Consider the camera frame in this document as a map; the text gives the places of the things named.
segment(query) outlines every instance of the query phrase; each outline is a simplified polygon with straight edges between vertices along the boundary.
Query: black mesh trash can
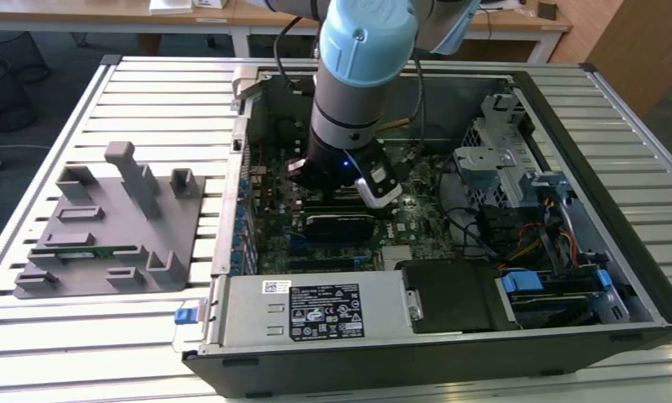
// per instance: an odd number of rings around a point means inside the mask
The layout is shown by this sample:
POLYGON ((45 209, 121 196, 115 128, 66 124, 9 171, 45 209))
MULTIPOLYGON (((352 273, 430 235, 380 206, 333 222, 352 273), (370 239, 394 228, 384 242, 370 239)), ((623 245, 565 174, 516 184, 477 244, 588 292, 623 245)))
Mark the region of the black mesh trash can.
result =
POLYGON ((0 31, 0 59, 9 61, 11 74, 21 82, 35 82, 49 75, 29 32, 0 31))
POLYGON ((0 59, 0 132, 25 128, 35 118, 30 98, 10 74, 10 64, 0 59))

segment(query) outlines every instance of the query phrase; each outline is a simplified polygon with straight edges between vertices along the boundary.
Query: power supply label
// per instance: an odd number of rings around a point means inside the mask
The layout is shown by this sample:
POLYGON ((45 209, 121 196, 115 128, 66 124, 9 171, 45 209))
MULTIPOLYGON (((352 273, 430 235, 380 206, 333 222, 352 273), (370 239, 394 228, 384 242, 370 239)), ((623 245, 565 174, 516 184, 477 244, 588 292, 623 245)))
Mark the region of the power supply label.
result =
POLYGON ((289 288, 289 336, 294 342, 362 338, 357 284, 289 288))

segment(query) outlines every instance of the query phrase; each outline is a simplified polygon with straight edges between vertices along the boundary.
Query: blue latch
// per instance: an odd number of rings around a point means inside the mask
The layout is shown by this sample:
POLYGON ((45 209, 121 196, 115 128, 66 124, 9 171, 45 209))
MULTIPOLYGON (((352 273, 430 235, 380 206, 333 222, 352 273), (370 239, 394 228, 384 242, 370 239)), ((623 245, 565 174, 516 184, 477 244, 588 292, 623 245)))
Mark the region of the blue latch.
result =
POLYGON ((177 325, 188 325, 190 323, 197 323, 198 319, 198 308, 178 308, 174 312, 174 323, 177 325))
POLYGON ((612 278, 609 276, 609 273, 607 273, 607 270, 597 270, 597 278, 600 280, 600 284, 603 285, 603 288, 611 287, 612 286, 612 278))
POLYGON ((512 271, 502 276, 502 287, 509 294, 516 291, 540 291, 542 282, 534 271, 512 271))

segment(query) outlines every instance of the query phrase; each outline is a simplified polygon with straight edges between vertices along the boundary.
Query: aluminum platform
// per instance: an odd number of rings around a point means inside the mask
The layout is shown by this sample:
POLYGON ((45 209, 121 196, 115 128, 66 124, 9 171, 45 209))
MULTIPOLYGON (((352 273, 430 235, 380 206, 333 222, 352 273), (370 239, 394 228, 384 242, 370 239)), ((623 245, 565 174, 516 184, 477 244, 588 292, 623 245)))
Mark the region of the aluminum platform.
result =
MULTIPOLYGON (((314 66, 309 60, 284 64, 314 66)), ((173 312, 208 294, 238 65, 273 62, 124 57, 117 65, 99 66, 0 237, 0 403, 224 401, 180 362, 178 351, 198 345, 200 325, 177 329, 173 312), (115 175, 114 167, 98 161, 105 145, 117 139, 137 146, 136 160, 150 163, 154 175, 186 167, 206 177, 189 286, 174 293, 18 300, 13 281, 57 203, 59 169, 87 164, 94 175, 115 175), (177 332, 178 339, 193 343, 172 346, 177 332)), ((528 71, 672 282, 672 156, 599 74, 575 65, 424 63, 425 72, 436 68, 528 71)), ((542 154, 552 156, 538 140, 542 154)), ((528 403, 672 402, 672 343, 623 353, 563 376, 268 401, 444 402, 485 397, 528 403)))

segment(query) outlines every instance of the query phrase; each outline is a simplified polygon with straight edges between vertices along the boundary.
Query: green circuit board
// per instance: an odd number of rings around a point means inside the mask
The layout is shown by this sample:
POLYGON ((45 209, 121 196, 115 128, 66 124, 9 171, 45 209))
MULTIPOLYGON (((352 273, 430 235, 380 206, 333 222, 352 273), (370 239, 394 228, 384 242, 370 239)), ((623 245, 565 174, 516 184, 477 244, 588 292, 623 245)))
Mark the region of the green circuit board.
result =
MULTIPOLYGON (((408 146, 386 147, 393 161, 406 158, 412 151, 408 146)), ((262 155, 256 150, 252 155, 252 160, 261 161, 261 164, 253 165, 250 177, 258 228, 258 274, 382 270, 376 255, 384 246, 409 245, 413 259, 457 255, 460 245, 452 241, 433 198, 442 156, 422 157, 413 166, 408 180, 401 183, 402 194, 385 207, 390 217, 376 219, 368 241, 314 244, 302 234, 305 214, 300 205, 320 200, 321 195, 286 179, 282 150, 261 152, 262 155)), ((357 197, 354 190, 345 189, 341 193, 357 197)))

